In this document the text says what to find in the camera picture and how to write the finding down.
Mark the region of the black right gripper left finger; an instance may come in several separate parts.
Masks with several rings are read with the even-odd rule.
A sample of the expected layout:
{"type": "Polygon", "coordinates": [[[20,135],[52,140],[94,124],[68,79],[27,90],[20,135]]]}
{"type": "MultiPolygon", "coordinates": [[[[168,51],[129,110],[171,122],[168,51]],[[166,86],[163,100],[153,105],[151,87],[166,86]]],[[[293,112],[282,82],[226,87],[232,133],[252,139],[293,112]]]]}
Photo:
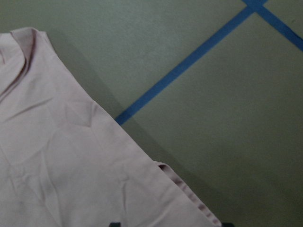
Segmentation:
{"type": "Polygon", "coordinates": [[[111,222],[109,224],[109,227],[121,227],[121,223],[120,222],[111,222]]]}

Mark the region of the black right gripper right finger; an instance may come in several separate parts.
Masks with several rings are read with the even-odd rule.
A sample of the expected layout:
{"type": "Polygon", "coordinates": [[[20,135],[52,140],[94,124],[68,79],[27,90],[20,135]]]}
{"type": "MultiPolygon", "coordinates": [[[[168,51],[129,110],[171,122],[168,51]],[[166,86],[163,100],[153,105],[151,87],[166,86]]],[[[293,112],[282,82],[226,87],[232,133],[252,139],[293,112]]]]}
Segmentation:
{"type": "Polygon", "coordinates": [[[222,223],[222,227],[234,227],[233,223],[222,223]]]}

